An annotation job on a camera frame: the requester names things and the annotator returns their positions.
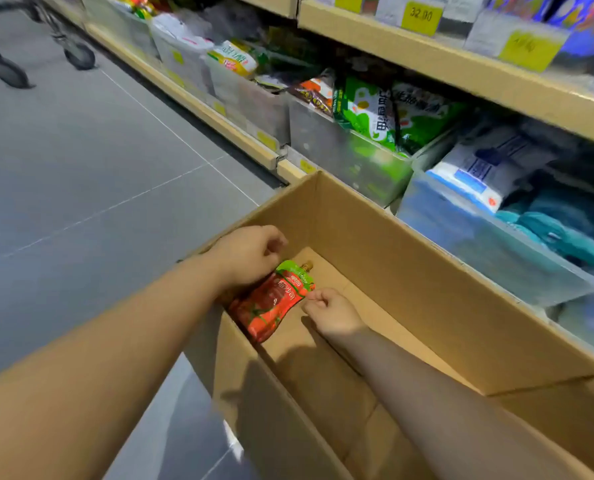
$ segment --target open cardboard box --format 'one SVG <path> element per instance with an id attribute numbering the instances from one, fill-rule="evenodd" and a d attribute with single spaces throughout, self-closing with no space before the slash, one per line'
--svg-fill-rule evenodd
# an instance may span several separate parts
<path id="1" fill-rule="evenodd" d="M 323 172 L 233 228 L 267 224 L 290 240 L 285 258 L 313 261 L 316 285 L 340 290 L 370 327 L 594 470 L 594 357 Z M 263 478 L 433 478 L 299 306 L 260 346 L 214 307 L 186 355 Z"/>

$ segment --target plastic bin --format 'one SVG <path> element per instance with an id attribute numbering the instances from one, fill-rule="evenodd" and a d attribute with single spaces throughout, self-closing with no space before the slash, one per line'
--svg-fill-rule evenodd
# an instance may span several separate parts
<path id="1" fill-rule="evenodd" d="M 214 96 L 213 81 L 205 62 L 205 55 L 181 43 L 155 24 L 150 31 L 159 52 L 161 62 L 169 76 L 190 94 L 205 100 L 205 94 Z"/>
<path id="2" fill-rule="evenodd" d="M 424 152 L 446 154 L 452 142 L 440 136 L 411 158 L 388 151 L 293 96 L 289 99 L 291 147 L 382 207 L 404 190 L 412 161 Z"/>
<path id="3" fill-rule="evenodd" d="M 442 155 L 421 155 L 397 217 L 517 298 L 553 306 L 594 292 L 594 275 L 531 241 L 429 177 Z"/>
<path id="4" fill-rule="evenodd" d="M 290 142 L 288 99 L 286 94 L 274 95 L 206 57 L 211 72 L 215 97 L 227 107 L 275 138 L 280 145 Z"/>
<path id="5" fill-rule="evenodd" d="M 137 48 L 143 55 L 155 59 L 159 58 L 155 42 L 150 36 L 148 22 L 120 10 L 109 0 L 81 1 L 86 8 L 86 14 L 93 22 L 98 23 L 119 39 Z"/>

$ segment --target gray tile floor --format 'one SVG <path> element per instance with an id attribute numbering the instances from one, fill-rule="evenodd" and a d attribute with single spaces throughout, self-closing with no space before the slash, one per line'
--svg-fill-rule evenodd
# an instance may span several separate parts
<path id="1" fill-rule="evenodd" d="M 97 52 L 77 72 L 45 26 L 0 15 L 0 371 L 148 284 L 279 182 Z M 254 479 L 184 357 L 107 480 Z"/>

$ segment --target yellow price tag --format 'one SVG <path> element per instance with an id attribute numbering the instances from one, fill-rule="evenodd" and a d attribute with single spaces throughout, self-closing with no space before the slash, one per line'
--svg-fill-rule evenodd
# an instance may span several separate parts
<path id="1" fill-rule="evenodd" d="M 180 52 L 173 50 L 173 58 L 174 60 L 176 60 L 177 62 L 179 62 L 181 65 L 184 64 L 184 57 L 181 55 Z"/>
<path id="2" fill-rule="evenodd" d="M 257 139 L 260 140 L 263 144 L 269 147 L 272 151 L 277 151 L 277 140 L 272 136 L 264 133 L 263 131 L 257 131 Z"/>
<path id="3" fill-rule="evenodd" d="M 180 76 L 178 76 L 177 74 L 175 74 L 173 71 L 169 70 L 168 72 L 168 77 L 171 78 L 172 80 L 174 80 L 178 85 L 180 85 L 181 87 L 185 88 L 186 85 L 184 84 L 184 81 L 182 80 L 182 78 Z"/>
<path id="4" fill-rule="evenodd" d="M 432 37 L 437 31 L 444 9 L 427 5 L 416 0 L 406 3 L 401 28 Z"/>
<path id="5" fill-rule="evenodd" d="M 299 167 L 304 170 L 306 173 L 314 173 L 317 171 L 317 169 L 315 167 L 313 167 L 313 165 L 311 165 L 310 163 L 308 163 L 306 160 L 304 160 L 303 158 L 300 160 L 299 162 Z"/>
<path id="6" fill-rule="evenodd" d="M 362 12 L 362 2 L 364 0 L 335 0 L 335 6 L 344 10 Z"/>
<path id="7" fill-rule="evenodd" d="M 219 101 L 214 101 L 213 108 L 215 111 L 217 111 L 219 114 L 221 114 L 224 118 L 226 117 L 226 108 L 223 106 L 222 103 L 220 103 Z"/>
<path id="8" fill-rule="evenodd" d="M 563 41 L 516 30 L 508 38 L 499 58 L 528 70 L 543 72 L 562 45 Z"/>

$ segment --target tile grout line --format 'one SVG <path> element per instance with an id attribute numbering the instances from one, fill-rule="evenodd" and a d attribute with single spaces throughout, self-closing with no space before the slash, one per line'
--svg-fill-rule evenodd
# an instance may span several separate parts
<path id="1" fill-rule="evenodd" d="M 224 453 L 223 455 L 221 455 L 221 458 L 215 462 L 215 464 L 214 464 L 214 465 L 213 465 L 213 466 L 210 468 L 210 470 L 208 470 L 208 471 L 205 473 L 205 475 L 204 475 L 203 477 L 201 477 L 201 479 L 200 479 L 200 480 L 206 480 L 206 478 L 208 478 L 208 476 L 209 476 L 211 473 L 213 473 L 213 470 L 219 466 L 219 464 L 222 462 L 222 460 L 223 460 L 224 458 L 226 458 L 226 455 L 228 455 L 228 453 L 230 453 L 230 451 L 231 451 L 231 450 L 232 450 L 232 446 L 231 446 L 230 448 L 228 448 L 228 450 L 226 451 L 226 453 Z"/>
<path id="2" fill-rule="evenodd" d="M 181 175 L 178 175 L 178 176 L 176 176 L 176 177 L 174 177 L 174 178 L 171 178 L 170 180 L 167 180 L 167 181 L 165 181 L 164 183 L 161 183 L 161 184 L 159 184 L 159 185 L 155 185 L 155 186 L 154 186 L 153 188 L 151 188 L 151 189 L 148 189 L 148 190 L 146 190 L 146 191 L 144 191 L 144 192 L 138 193 L 137 195 L 133 195 L 132 197 L 130 197 L 130 198 L 127 198 L 126 200 L 123 200 L 123 201 L 121 201 L 121 202 L 119 202 L 119 203 L 116 203 L 116 204 L 114 204 L 114 205 L 111 205 L 111 206 L 110 206 L 109 208 L 107 208 L 107 209 L 98 210 L 97 212 L 95 212 L 95 213 L 93 213 L 93 214 L 89 215 L 88 217 L 86 217 L 85 219 L 82 219 L 82 220 L 80 220 L 80 221 L 77 221 L 77 222 L 75 222 L 75 223 L 73 223 L 73 224 L 68 224 L 66 227 L 64 227 L 64 228 L 62 228 L 62 229 L 59 229 L 59 230 L 53 231 L 53 232 L 51 232 L 50 234 L 46 234 L 45 236 L 43 236 L 43 237 L 41 237 L 41 238 L 37 239 L 36 241 L 33 241 L 33 242 L 31 242 L 30 244 L 27 244 L 27 245 L 25 245 L 25 246 L 22 246 L 22 247 L 20 247 L 20 248 L 18 248 L 18 249 L 16 249 L 16 250 L 14 250 L 14 251 L 11 251 L 11 252 L 9 252 L 9 253 L 7 253 L 7 254 L 1 255 L 1 256 L 0 256 L 0 258 L 9 258 L 9 257 L 13 256 L 14 254 L 17 254 L 18 252 L 20 252 L 20 251 L 23 251 L 24 249 L 27 249 L 27 248 L 29 248 L 30 246 L 34 246 L 35 244 L 37 244 L 37 243 L 39 243 L 39 242 L 45 241 L 46 239 L 50 239 L 51 237 L 53 237 L 53 236 L 55 236 L 55 235 L 57 235 L 57 234 L 61 234 L 62 232 L 66 231 L 66 230 L 68 230 L 68 229 L 71 229 L 71 228 L 73 228 L 73 227 L 75 227 L 75 226 L 78 226 L 79 224 L 84 224 L 84 222 L 87 222 L 87 221 L 89 221 L 89 220 L 91 220 L 91 219 L 94 219 L 95 217 L 98 217 L 98 216 L 100 216 L 101 214 L 104 214 L 104 213 L 108 212 L 109 210 L 112 210 L 112 209 L 114 209 L 114 208 L 116 208 L 116 207 L 119 207 L 120 205 L 122 205 L 122 204 L 125 204 L 126 202 L 130 202 L 130 201 L 132 201 L 133 199 L 136 199 L 137 197 L 141 197 L 142 195 L 144 195 L 144 194 L 147 194 L 148 192 L 151 192 L 151 191 L 153 191 L 153 190 L 155 190 L 155 189 L 158 189 L 159 187 L 161 187 L 161 186 L 163 186 L 163 185 L 166 185 L 166 184 L 169 184 L 169 183 L 171 183 L 171 182 L 174 182 L 174 181 L 175 181 L 176 179 L 178 179 L 178 178 L 185 177 L 185 176 L 186 176 L 186 175 L 188 175 L 189 173 L 192 173 L 192 172 L 194 172 L 195 170 L 199 170 L 200 168 L 203 168 L 203 167 L 205 167 L 205 166 L 207 166 L 207 165 L 206 165 L 206 163 L 204 163 L 204 164 L 202 164 L 202 165 L 199 165 L 198 167 L 196 167 L 196 168 L 193 168 L 192 170 L 188 170 L 187 172 L 184 172 L 184 173 L 182 173 Z"/>
<path id="3" fill-rule="evenodd" d="M 102 74 L 104 74 L 107 78 L 109 78 L 118 88 L 120 88 L 123 92 L 125 92 L 126 94 L 128 94 L 137 104 L 139 104 L 142 108 L 144 108 L 144 110 L 146 110 L 153 118 L 155 118 L 156 120 L 158 120 L 163 126 L 164 128 L 166 128 L 168 131 L 170 131 L 171 133 L 173 133 L 173 135 L 175 135 L 177 138 L 179 138 L 179 140 L 185 144 L 187 147 L 189 147 L 192 151 L 194 151 L 197 156 L 199 156 L 199 158 L 201 158 L 203 161 L 205 161 L 206 163 L 208 163 L 208 165 L 210 165 L 211 167 L 213 167 L 213 169 L 219 173 L 222 177 L 224 177 L 226 180 L 229 181 L 229 183 L 231 183 L 238 191 L 240 191 L 242 194 L 245 195 L 245 197 L 247 197 L 247 199 L 249 199 L 249 201 L 253 202 L 257 207 L 259 207 L 259 204 L 257 202 L 255 202 L 253 200 L 253 198 L 248 195 L 247 193 L 245 193 L 242 189 L 240 189 L 231 179 L 229 179 L 228 177 L 226 177 L 226 175 L 224 175 L 217 167 L 215 167 L 215 165 L 213 165 L 210 161 L 206 160 L 201 153 L 199 153 L 196 149 L 194 149 L 185 139 L 183 139 L 180 135 L 178 135 L 177 133 L 175 133 L 173 131 L 173 129 L 171 129 L 169 126 L 167 126 L 167 124 L 165 124 L 162 120 L 160 120 L 157 116 L 155 116 L 151 110 L 149 110 L 146 106 L 144 106 L 144 104 L 142 104 L 139 99 L 137 99 L 135 96 L 133 96 L 132 94 L 130 94 L 130 92 L 128 92 L 123 86 L 121 86 L 115 79 L 113 79 L 112 77 L 110 77 L 106 72 L 103 71 L 103 69 L 100 69 L 100 71 L 102 72 Z"/>

